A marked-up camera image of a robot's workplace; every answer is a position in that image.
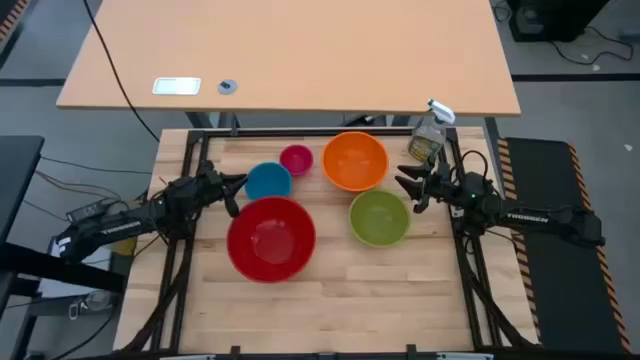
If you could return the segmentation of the green bowl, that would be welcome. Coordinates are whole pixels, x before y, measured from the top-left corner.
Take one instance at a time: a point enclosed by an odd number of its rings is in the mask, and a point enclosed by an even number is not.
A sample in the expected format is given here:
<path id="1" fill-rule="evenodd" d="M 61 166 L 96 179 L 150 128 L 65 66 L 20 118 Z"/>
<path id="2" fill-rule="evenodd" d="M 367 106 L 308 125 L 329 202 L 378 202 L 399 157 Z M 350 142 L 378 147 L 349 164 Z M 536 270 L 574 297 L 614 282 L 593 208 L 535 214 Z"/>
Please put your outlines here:
<path id="1" fill-rule="evenodd" d="M 386 190 L 357 195 L 349 207 L 349 224 L 362 243 L 376 248 L 392 247 L 408 233 L 411 219 L 406 205 Z"/>

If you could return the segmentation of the black mat with striped edges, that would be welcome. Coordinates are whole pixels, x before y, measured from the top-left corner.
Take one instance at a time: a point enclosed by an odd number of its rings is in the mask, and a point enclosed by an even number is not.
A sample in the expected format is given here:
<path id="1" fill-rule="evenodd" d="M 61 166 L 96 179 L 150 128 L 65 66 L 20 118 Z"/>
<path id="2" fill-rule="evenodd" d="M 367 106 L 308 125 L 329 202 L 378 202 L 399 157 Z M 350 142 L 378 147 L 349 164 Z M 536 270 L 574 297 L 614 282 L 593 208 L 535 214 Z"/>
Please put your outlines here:
<path id="1" fill-rule="evenodd" d="M 533 208 L 591 208 L 575 148 L 565 142 L 497 140 L 508 201 Z M 516 254 L 538 340 L 549 350 L 632 352 L 602 248 L 524 230 Z"/>

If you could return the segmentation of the blue bowl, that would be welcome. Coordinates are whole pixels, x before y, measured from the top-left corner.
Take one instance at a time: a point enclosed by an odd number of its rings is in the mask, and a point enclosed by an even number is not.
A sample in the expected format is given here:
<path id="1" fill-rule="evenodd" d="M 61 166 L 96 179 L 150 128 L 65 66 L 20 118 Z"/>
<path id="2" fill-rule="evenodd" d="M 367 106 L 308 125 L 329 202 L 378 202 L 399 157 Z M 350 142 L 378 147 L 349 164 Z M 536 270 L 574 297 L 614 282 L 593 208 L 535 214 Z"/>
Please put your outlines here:
<path id="1" fill-rule="evenodd" d="M 292 191 L 292 177 L 281 164 L 263 162 L 249 171 L 245 190 L 252 201 L 270 196 L 286 197 Z"/>

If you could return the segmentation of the black power adapter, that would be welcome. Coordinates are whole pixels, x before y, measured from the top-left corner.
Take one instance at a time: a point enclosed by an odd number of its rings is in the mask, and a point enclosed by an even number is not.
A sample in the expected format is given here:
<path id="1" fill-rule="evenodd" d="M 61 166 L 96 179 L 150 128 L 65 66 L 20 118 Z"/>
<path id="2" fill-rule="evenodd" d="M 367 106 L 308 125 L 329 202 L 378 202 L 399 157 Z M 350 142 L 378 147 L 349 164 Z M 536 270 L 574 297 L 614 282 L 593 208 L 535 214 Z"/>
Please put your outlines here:
<path id="1" fill-rule="evenodd" d="M 95 218 L 107 212 L 105 200 L 96 201 L 66 213 L 66 218 L 70 223 L 76 223 L 84 219 Z"/>

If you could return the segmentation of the tan wooden desk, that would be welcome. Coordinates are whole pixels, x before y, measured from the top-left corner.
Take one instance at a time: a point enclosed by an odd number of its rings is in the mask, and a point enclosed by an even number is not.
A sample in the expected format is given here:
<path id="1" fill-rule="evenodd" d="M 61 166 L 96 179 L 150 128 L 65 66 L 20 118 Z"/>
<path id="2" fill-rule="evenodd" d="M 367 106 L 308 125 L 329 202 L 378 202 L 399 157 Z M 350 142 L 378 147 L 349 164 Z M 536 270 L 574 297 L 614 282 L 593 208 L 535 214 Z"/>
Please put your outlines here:
<path id="1" fill-rule="evenodd" d="M 61 108 L 520 114 L 489 0 L 103 0 L 95 20 Z"/>

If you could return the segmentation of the clear spray bottle white trigger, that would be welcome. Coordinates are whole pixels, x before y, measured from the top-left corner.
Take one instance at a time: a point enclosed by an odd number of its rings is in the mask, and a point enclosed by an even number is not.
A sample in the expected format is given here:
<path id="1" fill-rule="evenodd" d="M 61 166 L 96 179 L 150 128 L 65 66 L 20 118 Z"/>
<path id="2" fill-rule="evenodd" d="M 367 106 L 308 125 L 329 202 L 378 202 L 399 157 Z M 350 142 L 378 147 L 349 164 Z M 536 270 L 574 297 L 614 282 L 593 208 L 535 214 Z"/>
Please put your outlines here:
<path id="1" fill-rule="evenodd" d="M 456 120 L 454 111 L 437 100 L 429 99 L 427 105 L 428 116 L 418 121 L 408 143 L 408 153 L 421 162 L 438 154 L 445 143 L 445 128 Z"/>

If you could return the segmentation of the black box on floor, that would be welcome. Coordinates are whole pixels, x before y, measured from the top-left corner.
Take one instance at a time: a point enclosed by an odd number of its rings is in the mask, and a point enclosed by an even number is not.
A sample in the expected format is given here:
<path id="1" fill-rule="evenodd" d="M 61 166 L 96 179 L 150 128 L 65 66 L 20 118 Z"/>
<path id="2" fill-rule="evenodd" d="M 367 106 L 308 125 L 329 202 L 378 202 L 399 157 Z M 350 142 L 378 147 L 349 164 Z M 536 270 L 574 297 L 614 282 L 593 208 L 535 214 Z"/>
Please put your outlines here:
<path id="1" fill-rule="evenodd" d="M 610 0 L 506 0 L 516 42 L 571 42 Z"/>

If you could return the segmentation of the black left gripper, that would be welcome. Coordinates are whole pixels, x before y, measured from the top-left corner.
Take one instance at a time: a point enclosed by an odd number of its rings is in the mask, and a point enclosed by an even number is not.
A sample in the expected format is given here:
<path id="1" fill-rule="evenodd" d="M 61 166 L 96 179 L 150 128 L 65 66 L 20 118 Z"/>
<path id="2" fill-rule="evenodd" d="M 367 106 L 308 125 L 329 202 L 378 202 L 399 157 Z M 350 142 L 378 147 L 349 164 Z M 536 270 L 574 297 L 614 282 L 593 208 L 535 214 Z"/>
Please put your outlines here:
<path id="1" fill-rule="evenodd" d="M 236 194 L 247 183 L 246 174 L 225 174 L 219 172 L 212 161 L 199 164 L 196 172 L 197 194 L 202 201 L 224 201 L 228 214 L 238 217 L 240 210 L 235 200 Z"/>

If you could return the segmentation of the black aluminium table frame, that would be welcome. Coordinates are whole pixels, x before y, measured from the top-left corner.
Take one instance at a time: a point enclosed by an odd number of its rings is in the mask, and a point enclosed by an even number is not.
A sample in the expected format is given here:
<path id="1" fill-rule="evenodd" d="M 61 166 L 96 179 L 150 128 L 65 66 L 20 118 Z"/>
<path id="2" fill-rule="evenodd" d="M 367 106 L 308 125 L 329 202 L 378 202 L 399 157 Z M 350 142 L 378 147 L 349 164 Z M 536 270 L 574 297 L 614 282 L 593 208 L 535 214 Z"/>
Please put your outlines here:
<path id="1" fill-rule="evenodd" d="M 271 359 L 351 360 L 368 357 L 407 359 L 416 345 L 419 359 L 432 351 L 471 351 L 470 320 L 479 325 L 479 344 L 491 344 L 489 320 L 475 300 L 467 311 L 450 210 L 431 201 L 411 215 L 407 238 L 392 248 L 373 248 L 351 233 L 348 208 L 355 193 L 334 186 L 322 171 L 326 142 L 338 128 L 241 130 L 239 137 L 212 135 L 208 156 L 225 172 L 242 173 L 263 161 L 276 161 L 284 147 L 304 144 L 314 167 L 294 180 L 292 198 L 307 209 L 317 231 L 317 246 L 307 267 L 291 280 L 265 284 L 247 280 L 232 266 L 226 251 L 231 222 L 221 204 L 205 209 L 196 233 L 186 292 L 180 354 L 213 354 L 228 358 L 239 346 L 239 359 L 267 355 Z M 514 250 L 509 230 L 494 228 L 481 238 L 487 278 L 494 299 L 527 340 L 537 343 L 537 318 L 531 314 L 521 274 L 524 245 Z M 156 306 L 169 251 L 161 241 L 137 257 L 113 348 L 131 342 Z"/>

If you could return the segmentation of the clear plastic item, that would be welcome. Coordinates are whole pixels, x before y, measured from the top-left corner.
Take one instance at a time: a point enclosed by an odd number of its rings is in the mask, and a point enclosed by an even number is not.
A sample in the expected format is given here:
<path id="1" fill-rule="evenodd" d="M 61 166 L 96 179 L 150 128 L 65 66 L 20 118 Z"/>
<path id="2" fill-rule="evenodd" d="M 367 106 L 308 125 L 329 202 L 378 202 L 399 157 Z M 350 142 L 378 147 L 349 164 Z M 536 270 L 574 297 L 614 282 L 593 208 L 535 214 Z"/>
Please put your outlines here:
<path id="1" fill-rule="evenodd" d="M 113 307 L 114 298 L 110 292 L 94 291 L 74 299 L 69 305 L 68 317 L 76 320 L 81 316 L 106 312 Z"/>

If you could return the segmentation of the large red bowl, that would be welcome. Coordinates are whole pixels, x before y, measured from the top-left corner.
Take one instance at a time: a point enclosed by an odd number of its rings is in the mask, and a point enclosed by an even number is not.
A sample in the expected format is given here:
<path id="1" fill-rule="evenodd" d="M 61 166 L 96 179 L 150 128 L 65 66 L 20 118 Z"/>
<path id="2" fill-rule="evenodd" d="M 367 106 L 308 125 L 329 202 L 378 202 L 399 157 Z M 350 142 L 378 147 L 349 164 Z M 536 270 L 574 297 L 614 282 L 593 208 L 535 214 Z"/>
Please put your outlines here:
<path id="1" fill-rule="evenodd" d="M 259 283 L 285 282 L 310 262 L 316 229 L 309 212 L 286 197 L 265 197 L 244 206 L 227 232 L 234 268 Z"/>

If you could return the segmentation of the large orange bowl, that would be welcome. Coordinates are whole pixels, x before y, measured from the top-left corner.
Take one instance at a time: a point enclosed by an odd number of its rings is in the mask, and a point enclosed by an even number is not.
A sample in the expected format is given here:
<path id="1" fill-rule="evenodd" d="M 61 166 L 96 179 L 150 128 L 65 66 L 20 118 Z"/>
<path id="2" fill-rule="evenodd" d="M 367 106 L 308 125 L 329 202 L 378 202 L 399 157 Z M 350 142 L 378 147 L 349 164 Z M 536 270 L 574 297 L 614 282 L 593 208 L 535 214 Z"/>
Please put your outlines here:
<path id="1" fill-rule="evenodd" d="M 376 137 L 348 131 L 332 137 L 321 156 L 325 176 L 338 188 L 363 192 L 378 186 L 390 167 L 387 150 Z"/>

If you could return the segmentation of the white paper sheet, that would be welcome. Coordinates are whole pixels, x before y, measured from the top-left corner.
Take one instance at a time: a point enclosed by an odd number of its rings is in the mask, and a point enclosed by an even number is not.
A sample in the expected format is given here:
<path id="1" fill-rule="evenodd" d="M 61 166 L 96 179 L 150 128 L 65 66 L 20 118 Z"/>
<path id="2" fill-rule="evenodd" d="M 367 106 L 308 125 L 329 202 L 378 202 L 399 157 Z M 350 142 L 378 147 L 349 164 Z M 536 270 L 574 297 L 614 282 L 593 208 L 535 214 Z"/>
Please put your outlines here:
<path id="1" fill-rule="evenodd" d="M 102 270 L 109 270 L 112 252 L 100 247 L 93 254 L 85 258 L 82 263 Z M 58 280 L 41 279 L 38 291 L 43 298 L 59 298 L 66 296 L 86 295 L 96 288 L 64 283 Z"/>

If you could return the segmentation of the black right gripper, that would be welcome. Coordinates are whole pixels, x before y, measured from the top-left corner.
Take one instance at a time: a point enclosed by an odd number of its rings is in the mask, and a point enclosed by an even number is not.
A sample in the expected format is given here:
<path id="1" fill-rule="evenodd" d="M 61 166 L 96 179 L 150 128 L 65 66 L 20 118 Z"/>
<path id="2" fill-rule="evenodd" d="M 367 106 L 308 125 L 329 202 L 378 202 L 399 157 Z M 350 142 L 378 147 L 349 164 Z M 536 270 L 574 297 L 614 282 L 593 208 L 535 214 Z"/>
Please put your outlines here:
<path id="1" fill-rule="evenodd" d="M 398 170 L 414 179 L 395 176 L 397 183 L 415 202 L 414 213 L 423 213 L 432 199 L 453 206 L 463 205 L 463 190 L 460 185 L 452 182 L 451 167 L 447 162 L 428 160 L 421 165 L 399 165 Z"/>

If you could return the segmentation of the yellow round object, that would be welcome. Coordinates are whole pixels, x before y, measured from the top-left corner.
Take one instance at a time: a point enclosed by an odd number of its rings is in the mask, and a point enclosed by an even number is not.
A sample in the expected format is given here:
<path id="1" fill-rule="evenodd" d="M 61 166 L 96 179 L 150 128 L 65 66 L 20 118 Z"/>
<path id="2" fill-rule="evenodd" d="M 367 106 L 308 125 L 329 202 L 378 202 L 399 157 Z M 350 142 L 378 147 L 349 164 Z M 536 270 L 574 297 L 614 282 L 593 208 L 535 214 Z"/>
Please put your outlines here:
<path id="1" fill-rule="evenodd" d="M 120 256 L 132 256 L 135 252 L 137 244 L 136 237 L 130 237 L 117 241 L 111 245 L 111 251 Z"/>

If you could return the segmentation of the small magenta bowl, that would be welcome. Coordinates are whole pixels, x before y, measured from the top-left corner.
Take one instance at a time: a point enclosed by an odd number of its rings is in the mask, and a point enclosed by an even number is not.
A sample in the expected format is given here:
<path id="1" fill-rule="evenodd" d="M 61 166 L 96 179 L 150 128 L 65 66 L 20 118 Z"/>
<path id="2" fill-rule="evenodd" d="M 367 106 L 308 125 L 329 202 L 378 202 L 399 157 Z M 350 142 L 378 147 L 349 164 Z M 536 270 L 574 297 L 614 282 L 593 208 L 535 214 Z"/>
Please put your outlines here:
<path id="1" fill-rule="evenodd" d="M 281 151 L 279 162 L 292 176 L 302 176 L 313 166 L 313 153 L 304 145 L 290 145 Z"/>

